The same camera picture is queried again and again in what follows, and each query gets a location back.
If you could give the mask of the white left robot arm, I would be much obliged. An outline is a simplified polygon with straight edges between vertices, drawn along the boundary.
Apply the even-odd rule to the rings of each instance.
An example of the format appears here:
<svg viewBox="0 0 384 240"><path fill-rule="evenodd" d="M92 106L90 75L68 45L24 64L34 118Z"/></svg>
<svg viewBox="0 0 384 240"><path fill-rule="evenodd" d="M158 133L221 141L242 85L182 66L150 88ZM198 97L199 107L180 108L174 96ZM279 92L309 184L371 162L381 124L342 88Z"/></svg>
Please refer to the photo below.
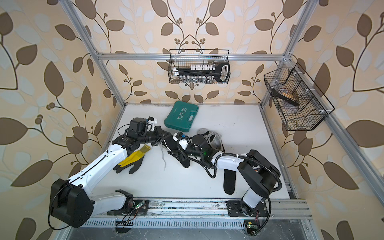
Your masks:
<svg viewBox="0 0 384 240"><path fill-rule="evenodd" d="M51 187L49 217L78 228L90 217L108 211L133 210L133 195L123 191L92 196L93 189L118 163L129 157L142 144L158 146L171 133L155 126L154 130L140 134L126 130L96 160L67 180L58 179Z"/></svg>

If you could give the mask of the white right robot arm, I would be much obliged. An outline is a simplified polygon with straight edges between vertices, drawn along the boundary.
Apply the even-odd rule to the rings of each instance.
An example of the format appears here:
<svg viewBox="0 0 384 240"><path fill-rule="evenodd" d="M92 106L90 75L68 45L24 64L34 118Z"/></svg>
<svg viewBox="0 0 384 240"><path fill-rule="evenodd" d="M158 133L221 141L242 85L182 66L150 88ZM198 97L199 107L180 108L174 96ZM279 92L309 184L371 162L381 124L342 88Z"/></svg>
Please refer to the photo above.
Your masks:
<svg viewBox="0 0 384 240"><path fill-rule="evenodd" d="M225 153L214 149L203 135L190 138L178 133L174 140L178 160L199 164L210 178L214 179L219 169L241 174L249 186L240 200L240 211L246 216L254 216L257 205L283 186L280 171L256 150L246 154Z"/></svg>

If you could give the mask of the black white sneaker with laces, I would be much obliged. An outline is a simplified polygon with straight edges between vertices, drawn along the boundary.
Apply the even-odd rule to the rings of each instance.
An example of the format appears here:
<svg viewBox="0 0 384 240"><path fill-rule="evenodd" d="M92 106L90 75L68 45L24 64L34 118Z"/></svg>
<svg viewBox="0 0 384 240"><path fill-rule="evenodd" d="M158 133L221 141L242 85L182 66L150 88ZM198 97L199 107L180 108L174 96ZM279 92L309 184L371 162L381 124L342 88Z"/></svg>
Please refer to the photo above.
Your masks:
<svg viewBox="0 0 384 240"><path fill-rule="evenodd" d="M180 140L180 142L178 142L178 139L183 134L184 134L183 132L178 132L174 134L172 137L169 137L163 141L163 146L168 149L167 152L172 150L179 150L183 154L183 156L186 157L188 142L185 140Z"/></svg>

